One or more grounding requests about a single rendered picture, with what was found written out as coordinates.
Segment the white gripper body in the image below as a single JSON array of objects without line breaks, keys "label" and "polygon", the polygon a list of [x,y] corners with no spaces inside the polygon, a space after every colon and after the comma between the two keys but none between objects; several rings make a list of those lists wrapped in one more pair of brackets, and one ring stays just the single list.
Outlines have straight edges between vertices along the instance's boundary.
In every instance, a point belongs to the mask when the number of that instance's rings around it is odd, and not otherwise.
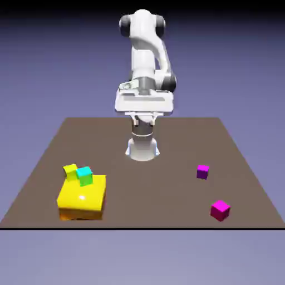
[{"label": "white gripper body", "polygon": [[149,95],[139,95],[138,89],[118,89],[115,99],[117,112],[170,114],[174,109],[174,95],[171,92],[150,90]]}]

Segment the small purple cube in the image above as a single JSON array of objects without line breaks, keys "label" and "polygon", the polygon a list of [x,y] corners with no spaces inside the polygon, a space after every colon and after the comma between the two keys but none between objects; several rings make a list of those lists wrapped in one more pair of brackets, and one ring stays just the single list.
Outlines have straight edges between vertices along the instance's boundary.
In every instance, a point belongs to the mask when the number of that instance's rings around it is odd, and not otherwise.
[{"label": "small purple cube", "polygon": [[198,179],[207,180],[209,174],[209,166],[208,165],[198,165],[196,170],[196,177]]}]

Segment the small cyan cube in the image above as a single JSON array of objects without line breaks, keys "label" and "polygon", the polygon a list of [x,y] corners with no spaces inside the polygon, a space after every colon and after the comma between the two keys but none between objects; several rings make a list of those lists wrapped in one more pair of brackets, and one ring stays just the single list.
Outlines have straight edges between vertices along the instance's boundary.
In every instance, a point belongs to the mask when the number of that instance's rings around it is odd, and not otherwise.
[{"label": "small cyan cube", "polygon": [[89,166],[84,166],[76,170],[76,176],[80,186],[87,186],[93,183],[93,172]]}]

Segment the small yellow cube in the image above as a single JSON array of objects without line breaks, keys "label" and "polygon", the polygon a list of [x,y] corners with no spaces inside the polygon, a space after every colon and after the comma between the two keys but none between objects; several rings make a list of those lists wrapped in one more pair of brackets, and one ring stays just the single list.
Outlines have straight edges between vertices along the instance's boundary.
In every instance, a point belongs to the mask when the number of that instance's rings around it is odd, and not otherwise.
[{"label": "small yellow cube", "polygon": [[65,179],[69,182],[77,180],[77,165],[70,164],[63,166],[63,170],[65,172]]}]

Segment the small magenta cube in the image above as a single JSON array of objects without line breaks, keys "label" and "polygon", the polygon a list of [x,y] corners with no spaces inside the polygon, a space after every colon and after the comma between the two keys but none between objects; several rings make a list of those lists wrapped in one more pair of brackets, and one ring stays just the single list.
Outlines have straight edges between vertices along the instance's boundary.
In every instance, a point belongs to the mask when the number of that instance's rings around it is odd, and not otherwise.
[{"label": "small magenta cube", "polygon": [[211,205],[210,216],[222,222],[229,216],[231,206],[222,200],[218,200]]}]

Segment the large yellow box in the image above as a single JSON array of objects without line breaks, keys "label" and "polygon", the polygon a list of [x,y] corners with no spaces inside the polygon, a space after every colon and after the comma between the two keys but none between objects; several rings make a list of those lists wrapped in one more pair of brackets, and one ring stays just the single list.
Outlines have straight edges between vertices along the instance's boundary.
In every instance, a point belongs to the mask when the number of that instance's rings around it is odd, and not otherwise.
[{"label": "large yellow box", "polygon": [[81,186],[78,179],[65,179],[56,200],[60,219],[101,220],[105,194],[105,175],[94,175],[93,183],[85,186]]}]

